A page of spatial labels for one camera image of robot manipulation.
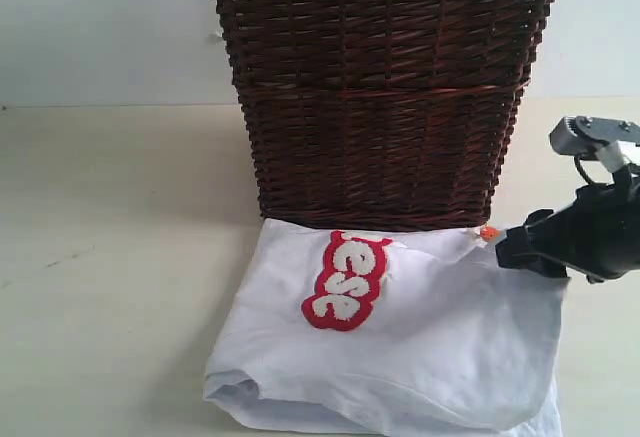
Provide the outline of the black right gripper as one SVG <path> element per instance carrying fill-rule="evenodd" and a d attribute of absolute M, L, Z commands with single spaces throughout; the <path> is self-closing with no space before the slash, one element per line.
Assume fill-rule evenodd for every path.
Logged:
<path fill-rule="evenodd" d="M 576 170 L 585 185 L 561 211 L 561 222 L 554 210 L 539 209 L 527 216 L 523 226 L 508 229 L 495 246 L 501 268 L 567 278 L 567 267 L 592 284 L 619 279 L 639 268 L 639 177 L 625 167 L 609 182 L 599 182 L 583 167 Z M 558 233 L 562 265 L 535 251 L 529 239 Z"/>

